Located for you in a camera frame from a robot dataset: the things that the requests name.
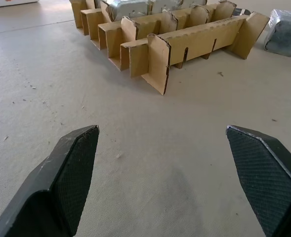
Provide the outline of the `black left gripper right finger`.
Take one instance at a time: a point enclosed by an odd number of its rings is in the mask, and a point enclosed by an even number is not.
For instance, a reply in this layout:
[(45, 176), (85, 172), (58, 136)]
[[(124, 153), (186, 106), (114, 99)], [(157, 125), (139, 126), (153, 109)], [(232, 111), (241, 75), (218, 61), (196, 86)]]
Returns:
[(241, 187), (267, 237), (291, 237), (291, 153), (276, 138), (229, 125)]

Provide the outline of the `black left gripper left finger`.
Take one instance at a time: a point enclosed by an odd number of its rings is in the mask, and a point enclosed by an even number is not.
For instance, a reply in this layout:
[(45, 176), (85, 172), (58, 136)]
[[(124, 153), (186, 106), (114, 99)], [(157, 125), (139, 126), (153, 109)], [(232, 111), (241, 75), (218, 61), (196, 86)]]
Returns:
[(61, 137), (0, 215), (0, 237), (73, 237), (90, 189), (99, 127)]

